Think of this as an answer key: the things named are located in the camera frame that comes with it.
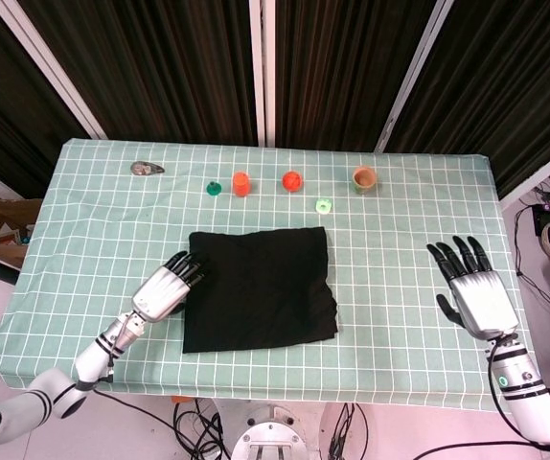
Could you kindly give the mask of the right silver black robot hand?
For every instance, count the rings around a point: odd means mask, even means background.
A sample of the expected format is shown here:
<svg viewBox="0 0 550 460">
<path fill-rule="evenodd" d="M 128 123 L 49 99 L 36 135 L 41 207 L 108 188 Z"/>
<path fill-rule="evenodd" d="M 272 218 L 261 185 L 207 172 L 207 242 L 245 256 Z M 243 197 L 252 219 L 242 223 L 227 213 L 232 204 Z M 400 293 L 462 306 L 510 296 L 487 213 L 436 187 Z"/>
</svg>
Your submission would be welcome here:
<svg viewBox="0 0 550 460">
<path fill-rule="evenodd" d="M 436 296 L 442 313 L 478 340 L 514 334 L 519 321 L 513 303 L 483 246 L 472 236 L 452 239 L 457 250 L 440 241 L 426 246 L 451 291 L 451 300 Z"/>
</svg>

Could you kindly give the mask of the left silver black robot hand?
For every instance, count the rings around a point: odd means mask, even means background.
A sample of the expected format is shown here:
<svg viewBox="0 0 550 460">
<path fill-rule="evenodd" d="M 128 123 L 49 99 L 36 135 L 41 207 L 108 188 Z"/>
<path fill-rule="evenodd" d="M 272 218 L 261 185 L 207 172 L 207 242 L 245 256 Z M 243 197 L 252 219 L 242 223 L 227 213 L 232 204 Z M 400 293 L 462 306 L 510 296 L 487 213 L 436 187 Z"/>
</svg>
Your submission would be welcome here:
<svg viewBox="0 0 550 460">
<path fill-rule="evenodd" d="M 156 323 L 177 309 L 207 274 L 207 258 L 180 251 L 158 267 L 131 297 L 132 309 L 144 321 Z"/>
</svg>

